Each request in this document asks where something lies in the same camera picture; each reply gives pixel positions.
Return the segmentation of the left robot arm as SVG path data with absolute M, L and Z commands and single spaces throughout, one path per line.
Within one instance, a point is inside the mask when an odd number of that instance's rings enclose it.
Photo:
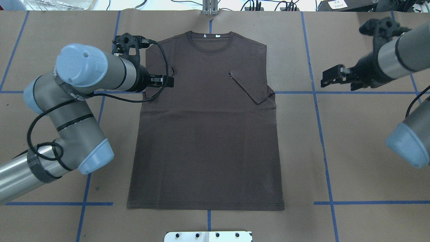
M 24 90 L 26 105 L 37 113 L 30 124 L 28 150 L 1 165 L 1 205 L 78 170 L 89 174 L 109 164 L 114 152 L 87 104 L 102 96 L 98 89 L 141 92 L 174 86 L 169 74 L 151 75 L 139 55 L 106 53 L 94 46 L 71 43 L 58 55 L 51 72 Z

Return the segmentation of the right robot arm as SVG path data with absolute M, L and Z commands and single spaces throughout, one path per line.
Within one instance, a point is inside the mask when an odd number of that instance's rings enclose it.
M 429 86 L 418 92 L 411 77 L 429 70 L 429 22 L 411 29 L 390 17 L 372 18 L 360 26 L 359 32 L 372 37 L 370 53 L 353 67 L 338 64 L 323 71 L 320 86 L 349 84 L 350 90 L 356 91 L 410 80 L 413 100 L 385 144 L 411 166 L 429 166 Z

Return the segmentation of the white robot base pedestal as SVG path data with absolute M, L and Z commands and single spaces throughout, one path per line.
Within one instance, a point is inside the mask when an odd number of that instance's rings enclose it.
M 253 242 L 249 231 L 168 232 L 165 242 Z

